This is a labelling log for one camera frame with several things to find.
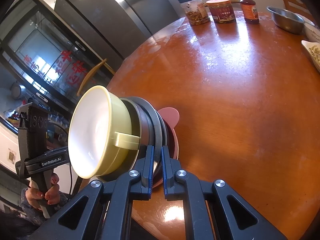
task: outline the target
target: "white dish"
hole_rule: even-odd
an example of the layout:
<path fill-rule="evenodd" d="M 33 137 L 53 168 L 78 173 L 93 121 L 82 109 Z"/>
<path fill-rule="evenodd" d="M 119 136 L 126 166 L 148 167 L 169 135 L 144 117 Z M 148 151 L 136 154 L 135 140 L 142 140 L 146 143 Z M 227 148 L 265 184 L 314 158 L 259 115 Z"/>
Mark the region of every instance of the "white dish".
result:
<path fill-rule="evenodd" d="M 131 119 L 125 104 L 105 87 L 90 88 L 73 113 L 68 150 L 75 172 L 84 179 L 117 169 L 137 150 L 140 137 L 131 135 Z"/>
<path fill-rule="evenodd" d="M 311 53 L 311 48 L 313 46 L 316 46 L 320 50 L 320 43 L 318 43 L 318 42 L 309 42 L 309 41 L 301 41 L 301 44 L 308 51 L 308 53 L 310 54 L 310 56 L 312 58 L 313 64 L 315 64 L 317 70 L 320 72 L 320 62 L 318 62 L 315 59 L 315 57 L 312 55 L 312 53 Z"/>
<path fill-rule="evenodd" d="M 311 42 L 320 42 L 320 31 L 311 24 L 305 24 L 304 30 L 307 38 Z"/>

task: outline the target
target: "sauce bottle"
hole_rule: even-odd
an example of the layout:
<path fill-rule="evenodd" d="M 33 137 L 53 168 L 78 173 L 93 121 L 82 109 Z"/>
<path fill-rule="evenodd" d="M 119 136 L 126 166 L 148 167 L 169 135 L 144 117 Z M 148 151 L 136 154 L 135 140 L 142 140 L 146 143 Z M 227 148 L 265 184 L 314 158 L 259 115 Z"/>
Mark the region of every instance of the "sauce bottle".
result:
<path fill-rule="evenodd" d="M 244 20 L 247 23 L 258 24 L 259 16 L 254 0 L 240 0 L 241 8 L 244 15 Z"/>

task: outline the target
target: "refrigerator door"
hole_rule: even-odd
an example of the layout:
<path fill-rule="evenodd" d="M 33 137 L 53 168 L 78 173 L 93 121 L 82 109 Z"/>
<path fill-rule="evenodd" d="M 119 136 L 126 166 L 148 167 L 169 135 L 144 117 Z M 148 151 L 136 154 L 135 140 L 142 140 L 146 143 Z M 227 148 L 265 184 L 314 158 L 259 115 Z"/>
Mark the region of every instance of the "refrigerator door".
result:
<path fill-rule="evenodd" d="M 124 58 L 66 0 L 56 0 L 54 11 L 114 70 L 121 66 Z"/>
<path fill-rule="evenodd" d="M 179 19 L 169 0 L 127 0 L 127 2 L 152 35 Z"/>
<path fill-rule="evenodd" d="M 125 0 L 68 1 L 123 58 L 128 57 L 151 36 L 151 33 Z"/>

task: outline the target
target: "black cable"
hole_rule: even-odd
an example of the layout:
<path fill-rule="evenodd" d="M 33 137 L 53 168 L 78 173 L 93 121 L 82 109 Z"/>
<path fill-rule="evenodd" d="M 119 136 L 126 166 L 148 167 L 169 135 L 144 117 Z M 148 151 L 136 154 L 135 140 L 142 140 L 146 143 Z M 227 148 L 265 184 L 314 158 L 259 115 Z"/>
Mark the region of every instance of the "black cable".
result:
<path fill-rule="evenodd" d="M 64 129 L 61 125 L 55 123 L 55 122 L 52 122 L 52 121 L 49 121 L 49 123 L 55 125 L 55 126 L 58 126 L 61 130 L 63 130 L 65 132 L 66 135 L 68 135 L 68 132 L 66 131 L 66 129 Z"/>
<path fill-rule="evenodd" d="M 68 200 L 67 201 L 69 201 L 69 199 L 70 199 L 70 197 L 71 197 L 71 189 L 72 189 L 72 171 L 71 171 L 71 163 L 69 163 L 69 170 L 70 170 L 70 190 L 69 190 L 69 195 L 68 195 Z"/>
<path fill-rule="evenodd" d="M 59 128 L 61 128 L 65 133 L 66 135 L 69 135 L 68 132 L 59 124 L 55 123 L 55 122 L 52 122 L 52 121 L 49 121 L 49 123 L 53 124 L 53 125 L 56 125 L 58 126 Z M 69 163 L 69 170 L 70 170 L 70 190 L 69 190 L 69 195 L 68 195 L 68 200 L 70 199 L 71 197 L 71 190 L 72 190 L 72 170 L 71 170 L 71 163 Z"/>

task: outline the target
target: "finger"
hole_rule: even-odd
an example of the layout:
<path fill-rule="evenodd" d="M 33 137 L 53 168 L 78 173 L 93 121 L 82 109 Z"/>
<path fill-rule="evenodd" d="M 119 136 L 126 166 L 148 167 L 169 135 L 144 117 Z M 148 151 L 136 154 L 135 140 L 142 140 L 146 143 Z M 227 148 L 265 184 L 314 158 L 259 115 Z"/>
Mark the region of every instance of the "finger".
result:
<path fill-rule="evenodd" d="M 58 204 L 60 202 L 60 194 L 48 200 L 48 205 Z"/>
<path fill-rule="evenodd" d="M 43 199 L 43 197 L 44 197 L 44 194 L 40 190 L 34 187 L 28 188 L 28 190 L 26 191 L 26 198 L 28 202 L 33 199 Z"/>
<path fill-rule="evenodd" d="M 51 183 L 52 184 L 57 184 L 58 182 L 59 182 L 59 176 L 56 173 L 52 173 Z"/>
<path fill-rule="evenodd" d="M 45 199 L 49 200 L 49 199 L 53 199 L 55 198 L 57 195 L 60 196 L 59 194 L 59 184 L 54 184 L 46 193 L 45 193 Z"/>
<path fill-rule="evenodd" d="M 41 207 L 39 205 L 39 202 L 36 200 L 36 199 L 33 199 L 31 201 L 28 201 L 28 203 L 33 206 L 35 209 L 40 209 L 41 210 Z"/>

